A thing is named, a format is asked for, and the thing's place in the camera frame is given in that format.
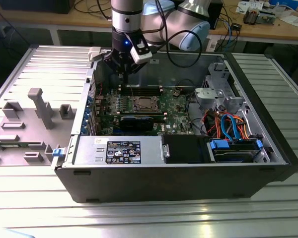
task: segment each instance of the white sticker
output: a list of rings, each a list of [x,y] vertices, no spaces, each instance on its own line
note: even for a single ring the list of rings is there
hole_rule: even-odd
[[[107,144],[108,138],[95,138],[94,144]]]

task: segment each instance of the robotic arm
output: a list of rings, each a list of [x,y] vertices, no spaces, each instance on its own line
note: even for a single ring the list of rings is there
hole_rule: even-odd
[[[112,51],[90,59],[103,59],[123,80],[138,72],[152,57],[150,48],[165,44],[166,41],[185,51],[199,48],[209,33],[208,8],[211,0],[186,0],[178,9],[170,0],[111,0],[112,6]],[[165,16],[168,39],[161,13]]]

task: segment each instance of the blue latch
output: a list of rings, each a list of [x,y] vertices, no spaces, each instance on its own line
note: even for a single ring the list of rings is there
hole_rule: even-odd
[[[257,140],[256,143],[260,149],[263,148],[263,143],[261,140]]]
[[[212,140],[210,142],[211,149],[229,149],[229,143],[226,140]]]
[[[67,150],[67,147],[54,149],[52,152],[52,155],[64,157],[66,155],[66,150]]]

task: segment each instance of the slotted metal plate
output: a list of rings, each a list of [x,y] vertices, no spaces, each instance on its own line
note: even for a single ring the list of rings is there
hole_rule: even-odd
[[[298,87],[275,60],[264,55],[233,56],[298,156]]]

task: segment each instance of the electronics on bench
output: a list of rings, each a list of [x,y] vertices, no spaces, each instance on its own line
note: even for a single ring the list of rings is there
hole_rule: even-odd
[[[68,14],[75,0],[0,0],[3,10],[44,11]]]

